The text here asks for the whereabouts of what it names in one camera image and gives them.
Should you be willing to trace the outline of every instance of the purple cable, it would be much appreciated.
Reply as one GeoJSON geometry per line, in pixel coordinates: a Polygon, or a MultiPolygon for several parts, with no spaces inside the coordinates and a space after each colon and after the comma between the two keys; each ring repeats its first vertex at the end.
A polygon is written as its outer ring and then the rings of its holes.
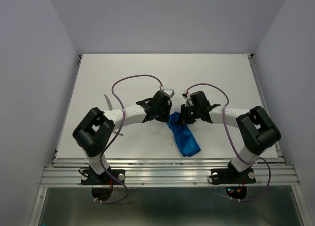
{"type": "Polygon", "coordinates": [[[113,142],[116,140],[117,136],[119,135],[120,131],[122,130],[122,128],[123,128],[123,126],[124,126],[124,122],[125,122],[125,119],[126,119],[126,113],[124,112],[125,106],[124,106],[122,100],[115,94],[115,92],[114,92],[114,87],[115,87],[118,83],[120,83],[121,81],[130,79],[130,78],[134,78],[134,77],[152,77],[152,78],[156,79],[156,80],[160,83],[160,86],[163,86],[162,82],[161,82],[157,77],[152,76],[152,75],[149,75],[149,74],[140,74],[140,75],[134,75],[134,76],[125,77],[125,78],[122,78],[122,79],[118,80],[117,82],[115,82],[115,83],[113,84],[113,86],[112,86],[112,94],[113,94],[113,96],[118,100],[119,104],[120,104],[121,107],[122,107],[122,110],[123,110],[123,118],[122,118],[122,121],[121,121],[121,123],[120,123],[120,126],[119,126],[119,128],[118,128],[118,130],[117,130],[116,135],[115,135],[115,136],[113,137],[113,139],[108,143],[108,145],[104,148],[104,150],[100,153],[100,164],[102,165],[104,171],[106,172],[106,174],[107,174],[108,176],[110,176],[115,182],[119,183],[120,185],[122,185],[122,186],[126,189],[126,195],[125,195],[124,197],[122,197],[121,199],[119,199],[119,200],[115,200],[115,201],[111,201],[111,202],[103,202],[103,201],[101,202],[100,200],[98,200],[97,198],[94,198],[94,197],[92,196],[95,201],[97,201],[98,203],[101,203],[101,204],[116,204],[116,203],[118,203],[118,202],[120,202],[120,201],[126,199],[127,196],[129,195],[128,187],[127,187],[123,182],[121,182],[121,181],[119,181],[117,178],[115,178],[115,177],[106,169],[106,167],[104,166],[104,163],[102,162],[102,157],[103,157],[105,151],[108,149],[108,147],[110,147],[110,145],[113,144],[113,142]]]}
{"type": "MultiPolygon", "coordinates": [[[[200,86],[200,85],[205,85],[205,86],[213,87],[213,88],[219,90],[219,91],[225,96],[227,102],[226,102],[226,104],[224,105],[224,107],[223,107],[223,109],[222,109],[222,118],[223,118],[223,125],[224,125],[224,129],[225,129],[225,131],[226,131],[227,138],[228,138],[228,140],[230,141],[230,144],[231,144],[231,146],[232,146],[232,149],[233,149],[235,155],[237,156],[237,158],[238,158],[241,162],[243,162],[244,164],[247,164],[247,165],[253,165],[253,164],[255,164],[255,163],[250,163],[250,162],[247,162],[247,161],[243,160],[242,157],[237,153],[237,150],[236,150],[236,148],[235,148],[235,146],[234,146],[232,137],[231,137],[230,132],[228,131],[228,128],[227,128],[226,118],[225,118],[225,108],[228,106],[228,104],[230,104],[230,100],[229,100],[227,94],[226,94],[223,90],[221,90],[219,87],[216,87],[216,86],[214,86],[214,85],[212,85],[212,84],[209,84],[209,83],[198,83],[198,84],[192,85],[191,87],[187,88],[187,91],[188,91],[189,89],[193,88],[193,87],[200,86]]],[[[264,189],[260,194],[258,194],[257,196],[255,196],[255,197],[253,197],[253,198],[250,198],[250,199],[240,200],[240,201],[251,201],[251,200],[256,200],[256,199],[260,198],[260,197],[266,192],[266,190],[268,189],[268,187],[269,187],[269,185],[270,185],[270,181],[271,181],[271,169],[270,169],[270,166],[269,166],[267,160],[265,160],[263,157],[258,157],[258,159],[263,160],[263,161],[265,162],[265,164],[267,165],[268,172],[269,172],[269,177],[268,177],[267,185],[266,185],[265,189],[264,189]]]]}

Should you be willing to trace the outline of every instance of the purple hose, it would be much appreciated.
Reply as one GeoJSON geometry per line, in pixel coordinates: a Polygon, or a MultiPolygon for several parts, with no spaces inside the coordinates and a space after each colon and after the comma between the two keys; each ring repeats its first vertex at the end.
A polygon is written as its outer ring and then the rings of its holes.
{"type": "MultiPolygon", "coordinates": [[[[238,158],[241,162],[243,162],[244,164],[247,164],[247,165],[253,165],[253,164],[255,164],[255,163],[250,163],[250,162],[247,162],[247,161],[243,160],[243,159],[241,158],[241,156],[237,153],[237,150],[236,150],[236,148],[235,148],[235,146],[234,146],[232,137],[231,137],[230,132],[228,131],[228,128],[227,128],[226,118],[225,118],[225,108],[228,106],[228,104],[230,104],[230,100],[229,100],[227,94],[226,94],[223,90],[221,90],[219,87],[216,87],[216,86],[214,86],[214,85],[212,85],[212,84],[209,84],[209,83],[198,83],[198,84],[192,85],[191,87],[187,88],[187,91],[188,91],[189,89],[193,88],[193,87],[200,86],[200,85],[205,85],[205,86],[213,87],[213,88],[219,90],[219,91],[225,96],[227,102],[226,102],[226,104],[224,105],[223,110],[222,110],[222,118],[223,118],[223,125],[224,125],[225,131],[226,131],[227,138],[228,138],[228,140],[230,141],[230,144],[231,144],[231,146],[232,146],[232,149],[233,149],[235,155],[237,156],[237,158],[238,158]]],[[[255,197],[253,197],[253,198],[250,198],[250,199],[240,200],[240,201],[251,201],[251,200],[256,200],[256,199],[260,198],[263,194],[265,194],[266,190],[268,189],[268,187],[269,187],[269,185],[270,185],[270,181],[271,181],[271,169],[270,169],[270,166],[269,166],[267,160],[265,160],[263,157],[258,157],[258,159],[263,160],[263,161],[265,162],[265,164],[267,165],[268,172],[269,172],[269,177],[268,177],[267,185],[266,185],[265,189],[264,189],[260,194],[258,194],[257,196],[255,196],[255,197]]]]}
{"type": "Polygon", "coordinates": [[[148,75],[148,74],[140,74],[140,75],[134,75],[134,76],[125,77],[125,78],[122,78],[122,79],[120,79],[119,81],[117,81],[117,82],[115,82],[115,83],[113,84],[113,86],[112,86],[112,94],[113,94],[114,97],[116,97],[116,99],[118,100],[119,104],[120,104],[121,107],[122,107],[122,110],[123,110],[123,118],[122,118],[122,121],[121,121],[121,123],[120,123],[120,126],[119,126],[119,128],[118,128],[118,130],[117,130],[116,135],[113,137],[113,139],[108,143],[108,145],[107,145],[107,146],[104,148],[104,150],[101,152],[101,154],[100,154],[100,164],[102,165],[104,171],[106,172],[106,174],[107,174],[108,176],[110,176],[115,182],[119,183],[120,185],[122,185],[122,186],[126,189],[126,195],[125,195],[124,197],[122,197],[121,199],[119,199],[119,200],[115,200],[115,201],[111,201],[111,202],[103,202],[103,201],[101,202],[101,201],[99,201],[97,198],[94,198],[94,197],[92,196],[95,201],[97,201],[98,203],[101,203],[101,204],[116,204],[116,203],[118,203],[118,202],[120,202],[120,201],[126,199],[127,196],[129,195],[128,187],[127,187],[123,182],[121,182],[121,181],[119,181],[117,178],[115,178],[115,177],[106,169],[106,167],[104,166],[104,163],[102,162],[102,157],[103,157],[105,151],[108,149],[108,147],[110,147],[110,145],[113,144],[113,142],[116,140],[117,136],[119,135],[120,131],[122,130],[122,128],[123,128],[123,126],[124,126],[124,122],[125,122],[125,119],[126,119],[126,113],[124,112],[125,106],[124,106],[122,100],[115,94],[115,92],[114,92],[114,87],[115,87],[118,83],[120,83],[121,81],[130,79],[130,78],[134,78],[134,77],[152,77],[152,78],[156,79],[156,80],[160,83],[161,86],[163,86],[163,85],[162,85],[162,82],[161,82],[157,77],[152,76],[152,75],[148,75]]]}

